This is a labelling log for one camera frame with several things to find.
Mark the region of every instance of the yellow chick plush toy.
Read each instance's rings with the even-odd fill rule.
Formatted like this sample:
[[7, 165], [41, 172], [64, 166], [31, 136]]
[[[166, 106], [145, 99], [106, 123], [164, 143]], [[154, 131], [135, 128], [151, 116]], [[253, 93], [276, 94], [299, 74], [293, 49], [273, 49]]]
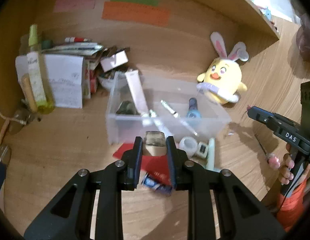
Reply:
[[238, 59], [249, 59], [246, 46], [243, 42], [238, 42], [227, 56], [224, 40], [219, 33], [212, 33], [211, 41], [219, 58], [214, 59], [206, 73], [197, 77], [197, 81], [202, 82], [197, 87], [204, 90], [206, 95], [210, 94], [220, 104], [236, 103], [239, 97], [235, 92], [247, 90], [246, 85], [241, 82], [241, 69], [235, 62]]

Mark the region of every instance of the bunny ear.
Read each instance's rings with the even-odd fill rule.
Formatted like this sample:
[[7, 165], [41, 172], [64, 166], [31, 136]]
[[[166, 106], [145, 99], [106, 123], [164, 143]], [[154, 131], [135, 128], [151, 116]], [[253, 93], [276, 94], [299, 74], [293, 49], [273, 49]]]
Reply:
[[222, 35], [218, 32], [213, 32], [211, 34], [211, 41], [220, 58], [225, 59], [227, 57], [227, 53]]
[[227, 58], [232, 61], [237, 61], [238, 59], [240, 59], [241, 61], [247, 61], [249, 59], [249, 55], [246, 52], [245, 43], [241, 41], [236, 43]]

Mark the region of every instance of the orange sleeve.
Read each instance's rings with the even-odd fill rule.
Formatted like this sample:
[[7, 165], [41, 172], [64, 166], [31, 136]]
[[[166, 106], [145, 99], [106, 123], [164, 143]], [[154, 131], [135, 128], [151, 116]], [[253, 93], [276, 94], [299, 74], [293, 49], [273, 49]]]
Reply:
[[[304, 189], [306, 187], [306, 179], [293, 191], [292, 195], [286, 198], [281, 209], [276, 215], [277, 220], [284, 227], [285, 231], [289, 231], [294, 223], [302, 215]], [[277, 208], [279, 208], [284, 200], [284, 196], [279, 194], [277, 199]]]

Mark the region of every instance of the wooden handle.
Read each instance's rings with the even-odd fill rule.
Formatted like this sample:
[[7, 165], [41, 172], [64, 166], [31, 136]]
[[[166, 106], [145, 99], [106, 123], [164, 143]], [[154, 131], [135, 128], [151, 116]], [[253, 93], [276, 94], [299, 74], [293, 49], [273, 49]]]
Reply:
[[5, 133], [7, 131], [8, 125], [9, 125], [9, 120], [5, 120], [4, 124], [2, 125], [2, 129], [0, 131], [0, 145], [2, 144], [2, 139], [5, 136]]
[[37, 104], [36, 104], [36, 101], [34, 99], [33, 90], [32, 90], [31, 84], [30, 84], [30, 79], [29, 79], [28, 73], [23, 75], [23, 77], [21, 78], [21, 82], [22, 82], [22, 86], [23, 86], [23, 90], [25, 93], [26, 100], [29, 103], [29, 107], [33, 113], [36, 113], [37, 112]]

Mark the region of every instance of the transparent plastic box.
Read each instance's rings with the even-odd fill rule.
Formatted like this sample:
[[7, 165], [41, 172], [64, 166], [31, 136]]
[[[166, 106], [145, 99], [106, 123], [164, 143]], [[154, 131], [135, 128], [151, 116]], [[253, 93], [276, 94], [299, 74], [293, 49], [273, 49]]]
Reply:
[[[106, 109], [106, 128], [110, 144], [133, 143], [136, 136], [143, 138], [146, 131], [158, 131], [159, 129], [154, 124], [156, 120], [160, 120], [169, 129], [176, 142], [184, 136], [192, 136], [197, 141], [208, 142], [231, 121], [228, 113], [220, 104], [197, 91], [197, 83], [153, 75], [140, 75], [140, 79], [148, 109], [154, 110], [158, 117], [116, 114], [122, 101], [133, 101], [125, 74], [116, 72]], [[197, 99], [201, 118], [186, 117], [191, 97]], [[174, 118], [162, 106], [161, 100], [166, 101], [181, 117]], [[187, 121], [198, 136], [181, 124], [181, 120]]]

